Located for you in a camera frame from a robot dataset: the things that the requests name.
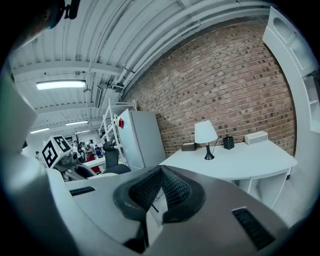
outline white lampshade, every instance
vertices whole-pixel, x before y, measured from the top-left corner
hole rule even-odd
[[[194,142],[209,143],[218,139],[218,135],[210,120],[194,124]]]

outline black lamp base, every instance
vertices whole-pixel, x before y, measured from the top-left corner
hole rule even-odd
[[[214,155],[211,154],[211,152],[210,152],[209,143],[207,143],[207,144],[205,145],[205,147],[206,147],[206,156],[204,157],[204,159],[205,159],[205,160],[212,160],[212,159],[214,159],[214,158],[215,158]]]

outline white metal rack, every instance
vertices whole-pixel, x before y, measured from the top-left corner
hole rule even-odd
[[[110,103],[110,98],[108,99],[109,101],[109,106],[105,112],[104,115],[102,115],[102,122],[101,126],[99,128],[99,133],[101,132],[102,127],[104,126],[104,131],[105,134],[101,137],[101,142],[104,144],[104,139],[106,139],[107,142],[109,142],[114,135],[115,143],[116,145],[114,146],[116,149],[119,151],[119,155],[121,157],[121,161],[124,164],[124,156],[122,154],[122,145],[119,143],[119,137],[118,137],[118,124],[117,122],[114,122],[114,119],[118,118],[119,115],[126,109],[133,109],[137,110],[136,106],[136,101],[133,100],[132,102],[115,102],[115,103]]]

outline red clothing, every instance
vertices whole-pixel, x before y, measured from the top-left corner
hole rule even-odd
[[[91,154],[90,156],[88,156],[87,158],[87,162],[90,162],[92,160],[95,160],[95,156],[93,154]],[[99,173],[100,172],[100,169],[99,169],[99,166],[94,166],[94,167],[91,167],[91,170],[94,171],[95,173]]]

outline lamp cord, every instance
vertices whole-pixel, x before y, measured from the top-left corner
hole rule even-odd
[[[215,144],[214,144],[214,146],[213,146],[212,155],[214,154],[215,147],[216,147],[216,144],[217,144],[218,140],[219,140],[219,139],[216,140],[216,142],[215,142]]]

